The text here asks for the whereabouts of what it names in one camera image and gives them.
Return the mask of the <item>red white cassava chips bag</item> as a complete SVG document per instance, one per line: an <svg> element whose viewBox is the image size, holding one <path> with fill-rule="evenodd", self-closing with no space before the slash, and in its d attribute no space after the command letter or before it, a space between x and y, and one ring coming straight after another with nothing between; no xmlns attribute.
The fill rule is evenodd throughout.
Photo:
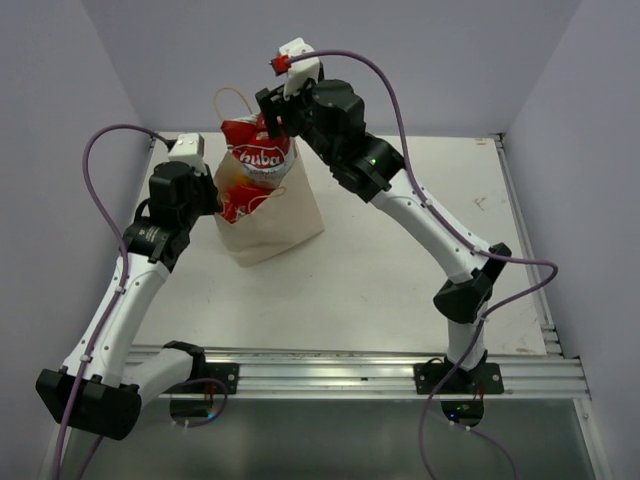
<svg viewBox="0 0 640 480"><path fill-rule="evenodd" d="M291 139L286 135L272 139L262 113L224 120L221 131L243 174L262 188L277 188L295 162Z"/></svg>

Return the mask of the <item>red snack bag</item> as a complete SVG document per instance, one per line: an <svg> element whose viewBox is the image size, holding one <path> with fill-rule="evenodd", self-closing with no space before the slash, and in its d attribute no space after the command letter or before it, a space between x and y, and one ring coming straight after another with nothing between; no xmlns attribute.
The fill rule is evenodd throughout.
<svg viewBox="0 0 640 480"><path fill-rule="evenodd" d="M230 224L251 214L271 194L255 185L235 185L222 195L222 218Z"/></svg>

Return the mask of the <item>beige paper bag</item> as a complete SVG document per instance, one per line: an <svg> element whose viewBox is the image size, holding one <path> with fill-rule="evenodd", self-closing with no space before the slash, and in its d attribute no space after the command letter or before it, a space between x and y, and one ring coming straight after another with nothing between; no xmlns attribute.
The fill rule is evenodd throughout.
<svg viewBox="0 0 640 480"><path fill-rule="evenodd" d="M218 89L213 104L221 123L235 119L226 115L219 105L219 96L225 91L237 94L245 105L249 104L246 97L235 88ZM325 230L298 145L294 138L289 138L295 147L295 162L280 185L270 189L271 194L260 206L236 223L225 221L222 212L216 216L222 243L242 267L253 266L282 254ZM231 187L244 184L258 186L243 174L240 162L228 150L227 143L225 155L214 174L214 184L218 189L222 210L222 195Z"/></svg>

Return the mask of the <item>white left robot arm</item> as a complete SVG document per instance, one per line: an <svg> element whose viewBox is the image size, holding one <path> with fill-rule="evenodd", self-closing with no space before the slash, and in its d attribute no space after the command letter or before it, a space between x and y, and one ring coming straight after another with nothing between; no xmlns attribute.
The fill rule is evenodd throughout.
<svg viewBox="0 0 640 480"><path fill-rule="evenodd" d="M59 424L124 439L143 407L175 385L201 390L208 379L202 348L180 341L165 344L152 359L126 369L130 347L154 297L190 243L202 216L219 212L217 189L207 165L184 161L157 165L149 196L125 230L125 255L72 353L56 370L44 369L35 388Z"/></svg>

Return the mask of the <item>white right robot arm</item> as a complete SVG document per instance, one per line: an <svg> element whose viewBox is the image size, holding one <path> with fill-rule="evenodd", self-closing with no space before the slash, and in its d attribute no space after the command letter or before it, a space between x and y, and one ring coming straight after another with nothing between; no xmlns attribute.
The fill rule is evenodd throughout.
<svg viewBox="0 0 640 480"><path fill-rule="evenodd" d="M448 321L445 379L451 389L468 392L481 380L479 365L487 350L479 331L493 287L509 248L489 245L465 229L448 212L443 226L433 208L437 202L422 186L413 186L402 155L366 130L365 104L342 80L308 80L295 95L264 88L256 95L270 137L300 137L328 166L345 190L372 204L401 225L444 270L446 281L433 303Z"/></svg>

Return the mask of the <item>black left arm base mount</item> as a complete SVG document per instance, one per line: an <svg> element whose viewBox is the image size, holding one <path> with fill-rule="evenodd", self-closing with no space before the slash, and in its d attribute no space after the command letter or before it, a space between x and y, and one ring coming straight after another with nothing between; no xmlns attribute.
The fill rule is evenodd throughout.
<svg viewBox="0 0 640 480"><path fill-rule="evenodd" d="M207 363L195 375L195 379L213 378L223 383L229 395L235 395L240 379L240 366L232 362ZM210 383L198 383L191 386L178 384L168 390L170 394L204 394L221 393L222 388Z"/></svg>

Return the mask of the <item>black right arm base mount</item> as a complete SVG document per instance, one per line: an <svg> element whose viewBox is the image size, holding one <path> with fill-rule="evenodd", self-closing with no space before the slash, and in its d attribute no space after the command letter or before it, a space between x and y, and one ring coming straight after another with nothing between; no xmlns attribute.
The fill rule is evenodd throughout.
<svg viewBox="0 0 640 480"><path fill-rule="evenodd" d="M437 385L449 373L453 364L436 358L413 365L414 384L418 395L430 395L433 391L445 395L489 394L505 392L500 366L483 360L470 371L457 369L437 389Z"/></svg>

